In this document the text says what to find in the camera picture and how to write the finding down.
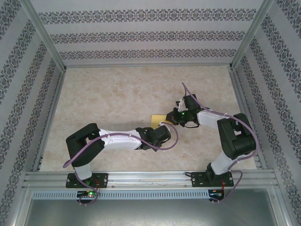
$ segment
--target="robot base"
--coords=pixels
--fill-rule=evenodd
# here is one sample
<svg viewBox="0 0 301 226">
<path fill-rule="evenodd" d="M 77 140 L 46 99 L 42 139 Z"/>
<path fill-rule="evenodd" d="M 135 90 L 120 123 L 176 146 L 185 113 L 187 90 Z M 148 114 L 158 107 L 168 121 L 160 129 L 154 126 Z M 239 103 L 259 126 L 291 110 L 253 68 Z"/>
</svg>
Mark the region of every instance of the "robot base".
<svg viewBox="0 0 301 226">
<path fill-rule="evenodd" d="M 108 184 L 108 174 L 92 173 L 92 177 L 88 178 L 87 180 L 83 180 L 83 182 L 95 189 L 106 188 Z M 67 177 L 66 188 L 86 188 L 86 186 L 82 185 L 76 179 L 74 173 L 69 173 Z"/>
<path fill-rule="evenodd" d="M 191 178 L 192 187 L 233 187 L 233 177 L 231 172 L 221 175 L 211 173 L 210 168 L 203 172 L 185 173 Z"/>
</svg>

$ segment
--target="marble floor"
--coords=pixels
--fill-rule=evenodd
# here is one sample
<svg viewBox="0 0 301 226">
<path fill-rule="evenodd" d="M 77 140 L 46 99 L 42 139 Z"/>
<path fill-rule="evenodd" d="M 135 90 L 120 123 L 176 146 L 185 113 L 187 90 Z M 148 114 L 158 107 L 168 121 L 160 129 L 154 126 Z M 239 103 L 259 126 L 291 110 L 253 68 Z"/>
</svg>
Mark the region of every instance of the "marble floor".
<svg viewBox="0 0 301 226">
<path fill-rule="evenodd" d="M 181 84 L 205 106 L 219 112 L 239 112 L 226 66 L 113 67 L 68 69 L 40 171 L 63 169 L 69 159 L 66 138 L 89 123 L 106 130 L 124 131 L 149 127 L 152 114 L 167 114 L 184 96 Z M 91 162 L 92 170 L 165 171 L 205 170 L 221 152 L 217 130 L 176 127 L 178 144 L 168 151 L 109 150 Z M 164 144 L 168 147 L 172 139 Z M 253 158 L 234 169 L 256 169 Z"/>
</svg>

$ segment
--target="enclosure wall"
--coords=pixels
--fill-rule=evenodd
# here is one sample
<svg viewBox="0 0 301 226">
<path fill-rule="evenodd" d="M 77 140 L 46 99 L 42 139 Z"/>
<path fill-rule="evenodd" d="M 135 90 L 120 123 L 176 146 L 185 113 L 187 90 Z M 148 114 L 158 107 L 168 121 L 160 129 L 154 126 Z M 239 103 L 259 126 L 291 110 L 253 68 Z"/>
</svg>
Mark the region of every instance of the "enclosure wall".
<svg viewBox="0 0 301 226">
<path fill-rule="evenodd" d="M 1 0 L 0 225 L 31 171 L 62 73 L 20 3 Z"/>
<path fill-rule="evenodd" d="M 67 66 L 232 61 L 262 0 L 33 0 Z"/>
<path fill-rule="evenodd" d="M 300 1 L 275 1 L 236 70 L 294 225 L 301 224 L 300 15 Z"/>
</svg>

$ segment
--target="decorative border stripe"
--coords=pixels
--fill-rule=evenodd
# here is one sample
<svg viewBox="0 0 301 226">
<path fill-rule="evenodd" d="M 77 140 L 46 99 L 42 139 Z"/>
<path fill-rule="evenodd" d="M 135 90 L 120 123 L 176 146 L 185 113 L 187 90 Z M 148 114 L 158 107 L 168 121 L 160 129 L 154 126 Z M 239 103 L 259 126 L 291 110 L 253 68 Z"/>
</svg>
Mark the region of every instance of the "decorative border stripe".
<svg viewBox="0 0 301 226">
<path fill-rule="evenodd" d="M 301 39 L 301 7 L 296 0 L 277 0 L 277 4 Z"/>
<path fill-rule="evenodd" d="M 256 9 L 135 9 L 39 13 L 44 24 L 142 21 L 251 21 Z"/>
<path fill-rule="evenodd" d="M 274 126 L 271 123 L 271 119 L 267 112 L 267 108 L 263 101 L 262 95 L 260 94 L 258 87 L 254 85 L 256 84 L 256 81 L 254 79 L 253 71 L 245 55 L 240 61 L 240 63 L 244 70 L 245 76 L 247 77 L 249 87 L 251 89 L 254 101 L 256 103 L 258 113 L 261 117 L 261 122 L 264 126 L 264 130 L 266 132 L 268 141 L 270 143 L 270 147 L 272 148 L 272 153 L 274 154 L 276 164 L 280 171 L 281 178 L 284 180 L 285 189 L 286 192 L 289 194 L 288 197 L 291 200 L 292 208 L 295 210 L 294 213 L 297 215 L 298 223 L 301 224 L 301 205 L 300 205 L 301 200 L 300 200 L 300 194 L 298 194 L 298 188 L 294 184 L 294 180 L 292 179 L 292 173 L 289 170 L 289 166 L 287 165 L 287 160 L 283 156 L 284 153 L 282 151 L 282 147 L 279 144 L 277 134 L 275 133 Z M 239 76 L 238 76 L 238 80 L 246 99 L 246 95 L 241 85 Z"/>
<path fill-rule="evenodd" d="M 0 40 L 8 30 L 10 23 L 20 10 L 21 4 L 17 0 L 7 0 L 3 3 L 0 10 Z"/>
<path fill-rule="evenodd" d="M 1 100 L 3 100 L 7 89 L 10 86 L 12 78 L 15 76 L 16 70 L 19 67 L 21 60 L 27 50 L 29 43 L 32 40 L 32 37 L 36 29 L 30 20 L 26 23 L 26 26 L 22 30 L 16 45 L 13 47 L 13 51 L 8 56 L 6 64 L 3 66 L 0 72 L 0 104 L 2 104 Z"/>
<path fill-rule="evenodd" d="M 25 160 L 26 160 L 27 154 L 28 154 L 30 146 L 31 146 L 32 137 L 33 137 L 35 129 L 37 127 L 39 117 L 40 117 L 40 114 L 41 114 L 41 111 L 43 108 L 43 104 L 44 104 L 44 101 L 47 96 L 49 85 L 50 85 L 51 80 L 54 75 L 55 68 L 56 68 L 56 64 L 55 64 L 54 60 L 52 59 L 50 61 L 50 65 L 47 69 L 45 79 L 44 79 L 41 89 L 39 91 L 39 95 L 36 100 L 36 104 L 33 108 L 32 116 L 29 119 L 29 123 L 27 125 L 27 129 L 24 134 L 24 139 L 22 140 L 20 150 L 18 151 L 16 161 L 14 163 L 14 170 L 12 171 L 12 174 L 9 177 L 7 189 L 5 190 L 5 192 L 3 194 L 4 198 L 1 200 L 0 225 L 5 225 L 5 221 L 8 218 L 8 213 L 10 211 L 11 204 L 13 203 L 13 198 L 16 194 L 15 190 L 16 190 L 17 185 L 20 180 L 21 171 L 23 170 Z M 55 92 L 56 92 L 56 88 L 58 86 L 59 80 L 60 80 L 60 78 L 58 78 L 58 81 L 56 83 Z"/>
<path fill-rule="evenodd" d="M 106 32 L 52 34 L 55 44 L 125 42 L 125 41 L 241 41 L 245 32 L 182 31 L 182 32 Z"/>
<path fill-rule="evenodd" d="M 301 164 L 301 135 L 299 134 L 297 125 L 291 116 L 291 112 L 286 105 L 286 101 L 283 98 L 280 88 L 278 87 L 277 80 L 274 78 L 269 63 L 256 38 L 252 40 L 250 48 L 255 56 L 260 71 L 262 72 L 263 78 L 266 81 L 269 93 L 274 100 L 274 104 L 278 110 L 280 119 L 283 122 L 282 124 L 285 127 L 287 136 L 290 138 L 290 143 L 293 146 L 293 150 L 296 152 L 295 155 L 299 159 L 299 164 Z"/>
<path fill-rule="evenodd" d="M 279 31 L 277 31 L 275 25 L 273 24 L 270 16 L 267 15 L 264 18 L 261 27 L 269 39 L 269 42 L 273 47 L 284 72 L 286 72 L 288 80 L 292 84 L 293 90 L 297 94 L 297 97 L 301 98 L 301 71 L 296 64 L 295 59 L 292 57 L 290 50 L 280 36 Z"/>
<path fill-rule="evenodd" d="M 110 58 L 233 57 L 236 49 L 133 49 L 60 52 L 63 60 Z"/>
<path fill-rule="evenodd" d="M 52 103 L 54 101 L 54 98 L 55 98 L 55 94 L 56 94 L 56 90 L 57 90 L 57 87 L 58 87 L 58 84 L 59 84 L 59 81 L 62 77 L 62 75 L 64 74 L 64 72 L 61 72 L 59 77 L 58 77 L 58 80 L 56 82 L 56 85 L 55 85 L 55 90 L 53 92 L 53 95 L 52 95 L 52 99 L 51 99 L 51 103 L 50 103 L 50 106 L 49 106 L 49 109 L 48 109 L 48 113 L 47 113 L 47 117 L 46 117 L 46 120 L 45 120 L 45 123 L 44 123 L 44 127 L 43 127 L 43 132 L 41 133 L 41 137 L 40 137 L 40 140 L 39 140 L 39 144 L 38 144 L 38 148 L 36 150 L 36 154 L 35 154 L 35 157 L 34 157 L 34 160 L 33 160 L 33 164 L 32 164 L 32 170 L 33 171 L 33 168 L 34 168 L 34 164 L 37 160 L 37 157 L 38 157 L 38 152 L 40 150 L 40 146 L 41 146 L 41 143 L 42 143 L 42 139 L 43 139 L 43 136 L 44 136 L 44 133 L 45 133 L 45 129 L 46 129 L 46 126 L 47 126 L 47 122 L 48 122 L 48 117 L 50 116 L 50 111 L 51 111 L 51 108 L 52 108 Z"/>
<path fill-rule="evenodd" d="M 3 134 L 0 139 L 0 169 L 5 161 L 5 155 L 9 150 L 12 138 L 15 135 L 16 128 L 23 114 L 23 110 L 28 100 L 28 96 L 32 90 L 34 81 L 38 75 L 38 71 L 43 62 L 44 56 L 47 52 L 47 48 L 43 42 L 39 45 L 36 55 L 33 58 L 32 64 L 27 72 L 23 85 L 21 86 L 20 92 L 17 96 L 11 115 L 8 117 L 6 127 L 3 130 Z"/>
</svg>

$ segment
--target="yellow object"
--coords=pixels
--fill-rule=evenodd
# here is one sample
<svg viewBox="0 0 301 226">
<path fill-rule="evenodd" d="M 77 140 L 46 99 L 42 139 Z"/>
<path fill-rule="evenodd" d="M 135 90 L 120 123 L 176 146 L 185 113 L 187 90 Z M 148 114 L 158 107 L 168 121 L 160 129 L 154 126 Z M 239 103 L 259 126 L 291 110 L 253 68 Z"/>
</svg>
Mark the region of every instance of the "yellow object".
<svg viewBox="0 0 301 226">
<path fill-rule="evenodd" d="M 158 128 L 160 122 L 165 121 L 166 119 L 166 114 L 153 114 L 151 115 L 151 123 L 150 123 L 150 127 L 152 127 L 153 129 Z"/>
</svg>

